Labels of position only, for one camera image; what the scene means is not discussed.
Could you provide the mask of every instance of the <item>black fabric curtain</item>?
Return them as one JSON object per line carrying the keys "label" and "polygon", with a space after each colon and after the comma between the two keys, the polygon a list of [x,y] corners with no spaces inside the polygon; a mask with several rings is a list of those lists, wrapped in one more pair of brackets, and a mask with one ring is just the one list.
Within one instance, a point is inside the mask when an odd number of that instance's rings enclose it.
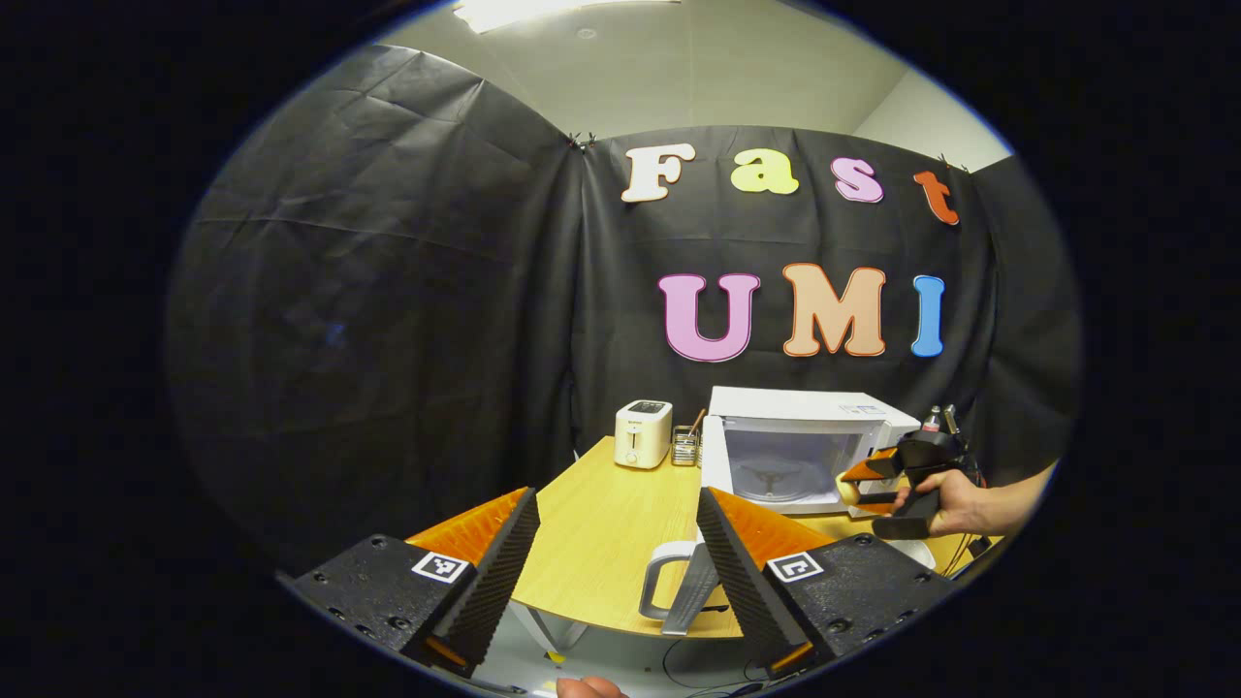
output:
{"label": "black fabric curtain", "polygon": [[[666,199],[627,204],[630,148],[690,143]],[[743,149],[792,160],[791,195],[740,191]],[[835,191],[860,158],[880,204]],[[932,214],[936,174],[961,222]],[[886,350],[783,353],[784,266],[886,274]],[[969,175],[848,135],[704,127],[580,149],[447,61],[370,47],[259,127],[196,211],[168,306],[168,370],[206,489],[288,571],[371,533],[408,535],[545,486],[635,399],[689,422],[711,386],[869,392],[912,414],[956,402],[994,483],[1037,472],[1075,415],[1076,307],[1059,230],[1009,159]],[[751,273],[752,337],[697,363],[664,333],[670,273]],[[943,353],[911,351],[918,274],[943,279]]]}

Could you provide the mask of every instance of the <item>table leg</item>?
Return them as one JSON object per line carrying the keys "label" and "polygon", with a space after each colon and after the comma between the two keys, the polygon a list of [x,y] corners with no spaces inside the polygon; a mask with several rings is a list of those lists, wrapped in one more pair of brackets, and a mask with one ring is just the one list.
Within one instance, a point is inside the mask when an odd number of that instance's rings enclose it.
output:
{"label": "table leg", "polygon": [[546,621],[536,609],[517,604],[516,601],[509,601],[509,609],[513,611],[513,615],[517,616],[517,620],[526,628],[526,632],[534,637],[535,642],[537,642],[540,647],[557,655],[563,655],[573,647],[588,627],[586,623],[573,621],[573,623],[568,626],[568,630],[565,631],[565,635],[556,638],[555,633],[547,628]]}

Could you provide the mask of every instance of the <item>bottle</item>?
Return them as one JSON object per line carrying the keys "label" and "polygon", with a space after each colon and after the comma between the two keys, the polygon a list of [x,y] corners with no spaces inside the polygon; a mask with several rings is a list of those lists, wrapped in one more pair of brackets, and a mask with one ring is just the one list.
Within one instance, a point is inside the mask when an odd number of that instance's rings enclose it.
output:
{"label": "bottle", "polygon": [[922,431],[939,431],[939,405],[931,407],[931,416],[922,422]]}

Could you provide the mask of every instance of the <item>blue letter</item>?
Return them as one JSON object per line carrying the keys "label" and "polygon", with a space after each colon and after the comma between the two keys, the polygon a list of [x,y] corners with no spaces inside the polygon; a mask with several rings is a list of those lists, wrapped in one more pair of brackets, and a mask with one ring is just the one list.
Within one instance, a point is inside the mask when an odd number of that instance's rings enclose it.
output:
{"label": "blue letter", "polygon": [[918,338],[910,347],[915,356],[938,356],[943,351],[939,342],[939,297],[943,279],[933,276],[913,277],[918,292]]}

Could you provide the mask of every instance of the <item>forearm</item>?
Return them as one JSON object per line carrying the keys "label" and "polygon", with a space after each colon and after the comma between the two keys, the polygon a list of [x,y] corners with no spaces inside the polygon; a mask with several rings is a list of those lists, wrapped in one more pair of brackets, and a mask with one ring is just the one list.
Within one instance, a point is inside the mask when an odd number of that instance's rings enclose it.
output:
{"label": "forearm", "polygon": [[1034,477],[1005,487],[979,491],[977,514],[983,535],[1013,535],[1025,525],[1042,496],[1056,463]]}

